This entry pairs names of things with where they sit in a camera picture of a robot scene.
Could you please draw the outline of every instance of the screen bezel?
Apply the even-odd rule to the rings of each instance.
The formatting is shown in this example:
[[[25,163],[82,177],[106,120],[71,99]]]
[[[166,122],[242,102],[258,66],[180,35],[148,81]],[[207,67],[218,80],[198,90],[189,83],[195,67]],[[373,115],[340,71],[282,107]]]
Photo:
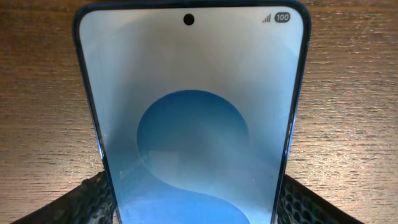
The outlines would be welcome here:
[[[280,162],[279,176],[277,181],[277,187],[274,198],[274,205],[272,208],[271,223],[275,222],[275,212],[277,209],[278,199],[280,195],[280,190],[282,187],[282,178],[285,174],[285,168],[287,163],[287,156],[290,149],[290,144],[293,137],[293,129],[295,123],[295,115],[297,112],[297,103],[299,100],[300,89],[302,84],[302,78],[304,73],[305,59],[307,57],[308,44],[311,33],[311,18],[307,9],[303,4],[296,1],[157,1],[157,2],[104,2],[104,3],[94,3],[89,4],[81,8],[75,15],[73,20],[72,32],[73,40],[75,42],[75,48],[78,56],[78,61],[80,64],[80,70],[83,77],[83,84],[85,86],[85,91],[88,99],[88,104],[90,107],[91,118],[93,119],[95,134],[97,138],[99,152],[104,164],[106,178],[108,184],[111,188],[111,193],[114,200],[114,205],[116,209],[116,216],[118,222],[122,224],[120,217],[119,207],[116,200],[116,195],[114,192],[114,187],[112,184],[112,177],[108,167],[108,160],[106,158],[105,148],[103,146],[103,140],[100,130],[100,124],[98,122],[98,117],[96,114],[96,109],[93,100],[93,94],[90,87],[90,80],[88,78],[88,72],[86,69],[86,63],[83,55],[83,49],[80,42],[79,26],[83,17],[92,11],[99,10],[118,10],[118,9],[170,9],[170,8],[192,8],[192,7],[256,7],[256,6],[286,6],[295,9],[303,19],[303,37],[300,47],[300,55],[297,65],[297,73],[295,77],[294,90],[292,103],[290,106],[289,120],[287,125],[287,131],[285,136],[284,149],[282,151],[282,159]]]

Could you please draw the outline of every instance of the front camera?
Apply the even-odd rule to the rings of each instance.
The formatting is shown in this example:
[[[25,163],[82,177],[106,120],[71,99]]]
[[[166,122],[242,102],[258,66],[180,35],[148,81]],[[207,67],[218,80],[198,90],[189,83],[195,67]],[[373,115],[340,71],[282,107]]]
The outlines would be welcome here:
[[[195,22],[195,18],[192,14],[187,14],[184,16],[184,23],[188,26],[192,25]]]

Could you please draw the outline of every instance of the signal strength icon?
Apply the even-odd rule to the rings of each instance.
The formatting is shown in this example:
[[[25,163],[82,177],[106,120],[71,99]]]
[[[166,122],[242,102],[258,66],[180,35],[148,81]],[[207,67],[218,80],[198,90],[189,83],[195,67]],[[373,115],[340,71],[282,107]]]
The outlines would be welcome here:
[[[269,14],[262,22],[270,22],[271,21],[271,14]]]

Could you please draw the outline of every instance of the smartphone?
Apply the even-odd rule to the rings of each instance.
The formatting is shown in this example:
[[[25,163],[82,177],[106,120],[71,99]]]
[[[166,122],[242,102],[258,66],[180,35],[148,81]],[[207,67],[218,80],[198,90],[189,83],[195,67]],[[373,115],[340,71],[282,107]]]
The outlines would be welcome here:
[[[310,37],[301,4],[92,4],[73,36],[119,223],[274,223]]]

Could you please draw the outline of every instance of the wood grain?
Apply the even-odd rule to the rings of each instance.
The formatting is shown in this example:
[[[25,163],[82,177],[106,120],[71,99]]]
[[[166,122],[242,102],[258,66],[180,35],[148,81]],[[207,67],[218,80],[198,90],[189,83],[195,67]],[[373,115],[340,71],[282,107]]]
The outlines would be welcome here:
[[[0,0],[0,223],[103,169],[71,26],[90,0]],[[398,223],[398,1],[306,0],[313,30],[287,173]]]

